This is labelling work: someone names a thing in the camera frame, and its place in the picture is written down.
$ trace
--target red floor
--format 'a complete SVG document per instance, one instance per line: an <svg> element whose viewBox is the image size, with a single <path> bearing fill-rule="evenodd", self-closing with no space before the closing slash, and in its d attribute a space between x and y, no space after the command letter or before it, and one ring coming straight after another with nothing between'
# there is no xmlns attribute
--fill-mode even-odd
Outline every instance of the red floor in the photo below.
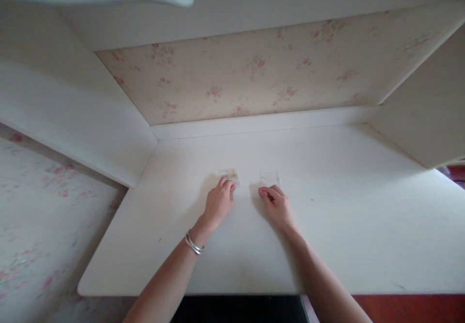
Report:
<svg viewBox="0 0 465 323"><path fill-rule="evenodd" d="M355 295L374 323L465 323L465 295Z"/></svg>

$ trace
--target bracelet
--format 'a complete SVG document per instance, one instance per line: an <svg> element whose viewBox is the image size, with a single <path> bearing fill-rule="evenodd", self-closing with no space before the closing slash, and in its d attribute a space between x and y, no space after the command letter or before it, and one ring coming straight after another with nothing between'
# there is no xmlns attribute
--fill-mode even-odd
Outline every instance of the bracelet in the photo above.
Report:
<svg viewBox="0 0 465 323"><path fill-rule="evenodd" d="M190 230L187 230L187 233L186 233L186 236L184 237L184 239L186 240L186 243L189 245L189 247L192 248L192 250L197 254L197 255L200 255L203 253L203 248L199 248L197 247L194 242L192 242L192 239L190 238Z"/></svg>

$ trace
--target wall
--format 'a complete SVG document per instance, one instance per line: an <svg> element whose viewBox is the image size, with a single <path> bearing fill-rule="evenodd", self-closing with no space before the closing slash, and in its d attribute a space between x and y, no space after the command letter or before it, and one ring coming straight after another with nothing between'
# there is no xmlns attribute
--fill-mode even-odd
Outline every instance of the wall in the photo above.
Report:
<svg viewBox="0 0 465 323"><path fill-rule="evenodd" d="M57 11L0 4L0 121L135 186L156 138Z"/></svg>
<svg viewBox="0 0 465 323"><path fill-rule="evenodd" d="M76 286L126 190L0 124L0 321L121 321Z"/></svg>
<svg viewBox="0 0 465 323"><path fill-rule="evenodd" d="M465 156L465 26L409 77L371 125L427 168Z"/></svg>
<svg viewBox="0 0 465 323"><path fill-rule="evenodd" d="M97 55L150 124L374 105L464 19L456 2Z"/></svg>

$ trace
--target wrist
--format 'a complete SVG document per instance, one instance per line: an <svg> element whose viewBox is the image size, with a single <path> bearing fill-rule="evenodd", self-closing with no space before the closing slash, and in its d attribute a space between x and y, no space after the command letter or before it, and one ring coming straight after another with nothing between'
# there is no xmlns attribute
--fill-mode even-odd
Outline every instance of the wrist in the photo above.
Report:
<svg viewBox="0 0 465 323"><path fill-rule="evenodd" d="M202 214L195 225L190 229L190 238L199 248L203 248L212 233L216 230L217 225L207 220Z"/></svg>
<svg viewBox="0 0 465 323"><path fill-rule="evenodd" d="M291 238L293 235L296 233L299 234L299 231L297 227L293 223L285 223L281 227L281 233L286 237L286 238Z"/></svg>

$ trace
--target desk surface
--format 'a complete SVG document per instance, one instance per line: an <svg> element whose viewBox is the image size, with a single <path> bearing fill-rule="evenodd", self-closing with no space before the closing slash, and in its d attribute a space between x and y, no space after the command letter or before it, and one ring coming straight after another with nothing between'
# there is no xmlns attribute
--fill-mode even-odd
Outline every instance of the desk surface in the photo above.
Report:
<svg viewBox="0 0 465 323"><path fill-rule="evenodd" d="M160 141L79 293L139 295L203 212L221 168L236 168L241 186L187 294L302 292L262 217L261 169L279 172L297 225L351 293L465 293L465 191L368 125Z"/></svg>

